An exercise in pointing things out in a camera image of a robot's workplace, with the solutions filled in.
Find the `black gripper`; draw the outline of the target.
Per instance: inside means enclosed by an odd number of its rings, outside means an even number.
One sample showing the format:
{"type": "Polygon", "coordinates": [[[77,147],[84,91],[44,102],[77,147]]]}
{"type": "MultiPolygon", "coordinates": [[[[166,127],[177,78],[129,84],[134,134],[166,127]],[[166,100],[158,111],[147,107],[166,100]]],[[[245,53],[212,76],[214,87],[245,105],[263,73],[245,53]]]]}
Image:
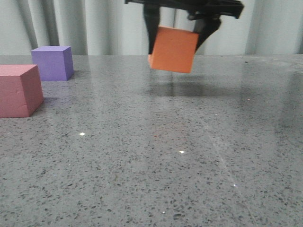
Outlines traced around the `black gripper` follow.
{"type": "Polygon", "coordinates": [[[160,7],[181,9],[188,12],[188,19],[197,19],[194,33],[198,34],[196,52],[205,40],[217,31],[221,25],[219,17],[231,16],[238,19],[244,5],[238,0],[125,0],[143,5],[143,16],[149,39],[148,54],[152,54],[160,23],[160,7]]]}

